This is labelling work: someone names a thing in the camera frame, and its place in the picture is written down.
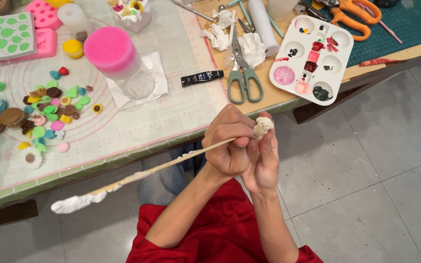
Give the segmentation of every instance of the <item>green cutting mat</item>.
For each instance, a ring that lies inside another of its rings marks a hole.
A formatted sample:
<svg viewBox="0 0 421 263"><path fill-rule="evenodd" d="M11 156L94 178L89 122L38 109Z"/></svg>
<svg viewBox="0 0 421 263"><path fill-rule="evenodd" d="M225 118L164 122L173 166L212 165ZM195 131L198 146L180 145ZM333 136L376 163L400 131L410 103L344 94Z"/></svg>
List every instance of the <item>green cutting mat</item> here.
<svg viewBox="0 0 421 263"><path fill-rule="evenodd" d="M421 0L402 0L401 3L393 8L380 8L380 10L383 13L381 21L402 40L402 44L393 38L380 24L370 25L371 36L365 41L355 41L347 67L421 44ZM329 19L333 18L326 8L321 9L320 12ZM344 13L354 20L365 24L363 20L355 15L347 11L344 11ZM340 25L353 35L362 35L359 31L351 29L342 23Z"/></svg>

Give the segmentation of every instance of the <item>red shirt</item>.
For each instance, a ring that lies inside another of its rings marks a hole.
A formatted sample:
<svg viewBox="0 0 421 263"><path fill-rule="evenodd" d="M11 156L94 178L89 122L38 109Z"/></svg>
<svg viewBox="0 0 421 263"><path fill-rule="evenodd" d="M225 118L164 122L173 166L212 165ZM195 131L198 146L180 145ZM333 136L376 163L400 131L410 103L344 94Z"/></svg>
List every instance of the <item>red shirt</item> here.
<svg viewBox="0 0 421 263"><path fill-rule="evenodd" d="M144 239L166 206L139 208L137 236L126 263L266 263L253 204L240 183L231 179L217 190L175 248ZM297 263L323 263L308 246L299 248Z"/></svg>

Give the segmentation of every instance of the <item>orange scissors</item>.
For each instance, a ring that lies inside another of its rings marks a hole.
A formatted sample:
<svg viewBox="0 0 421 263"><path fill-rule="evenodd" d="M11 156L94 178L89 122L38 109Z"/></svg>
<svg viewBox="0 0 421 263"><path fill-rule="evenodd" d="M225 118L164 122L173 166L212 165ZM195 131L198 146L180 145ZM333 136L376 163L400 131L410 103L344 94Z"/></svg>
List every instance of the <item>orange scissors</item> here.
<svg viewBox="0 0 421 263"><path fill-rule="evenodd" d="M377 6L375 6L373 3L371 3L368 0L318 0L320 3L323 3L326 5L326 7L329 9L330 13L334 16L334 19L331 20L331 23L339 26L337 22L342 22L346 26L356 29L363 33L363 36L353 36L354 40L356 41L363 41L367 39L370 34L371 30L367 25L364 25L362 23L359 23L342 12L342 10L349 11L353 13L354 15L357 15L360 17L363 21L365 21L367 24L374 25L378 23L381 20L381 11ZM372 17L368 12L361 9L359 6L354 4L353 2L361 3L371 9L373 11L373 14L375 17Z"/></svg>

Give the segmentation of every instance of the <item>white paint palette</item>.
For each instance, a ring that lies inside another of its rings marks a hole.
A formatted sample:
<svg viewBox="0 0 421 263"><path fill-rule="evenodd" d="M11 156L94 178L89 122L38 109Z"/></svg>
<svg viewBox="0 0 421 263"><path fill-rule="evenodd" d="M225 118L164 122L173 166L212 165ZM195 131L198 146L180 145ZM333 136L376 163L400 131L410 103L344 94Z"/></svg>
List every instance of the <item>white paint palette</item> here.
<svg viewBox="0 0 421 263"><path fill-rule="evenodd" d="M319 105L332 104L352 51L352 35L307 15L296 16L285 34L269 79L276 87Z"/></svg>

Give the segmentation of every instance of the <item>cutting mat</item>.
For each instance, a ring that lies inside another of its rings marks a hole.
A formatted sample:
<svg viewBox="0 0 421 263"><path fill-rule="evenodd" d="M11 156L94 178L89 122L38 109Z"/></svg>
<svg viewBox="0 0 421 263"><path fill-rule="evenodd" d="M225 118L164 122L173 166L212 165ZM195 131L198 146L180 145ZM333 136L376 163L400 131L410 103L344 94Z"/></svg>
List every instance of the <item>cutting mat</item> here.
<svg viewBox="0 0 421 263"><path fill-rule="evenodd" d="M403 43L400 44L381 25L370 25L371 36L365 41L355 41L347 67L421 44L421 0L402 0L401 3L393 8L380 10L383 13L381 21ZM320 11L329 19L333 18L326 9L321 9ZM356 18L353 14L345 13L351 18ZM340 25L353 35L361 35L357 30L351 29L342 23Z"/></svg>
<svg viewBox="0 0 421 263"><path fill-rule="evenodd" d="M105 0L76 0L76 4L95 28L119 26ZM85 56L70 59L61 50L63 42L71 38L65 26L56 30L55 57L0 63L0 81L7 84L0 98L7 100L10 107L23 108L22 98L34 86L51 80L50 70L62 66L70 71L58 81L58 87L64 92L74 85L94 88L87 94L91 102L81 111L80 119L63 129L64 141L70 144L69 151L56 151L56 146L63 141L46 140L47 152L38 170L28 170L20 162L20 151L16 147L28 139L19 129L4 129L0 134L0 190L12 191L15 185L51 175L57 177L61 171L202 129L228 103L221 81L181 87L180 77L217 69L206 41L199 37L201 27L196 15L171 1L151 1L151 11L151 24L138 34L129 32L141 55L160 53L167 76L169 95L149 103L118 111L105 77ZM94 103L103 105L100 114L92 112Z"/></svg>

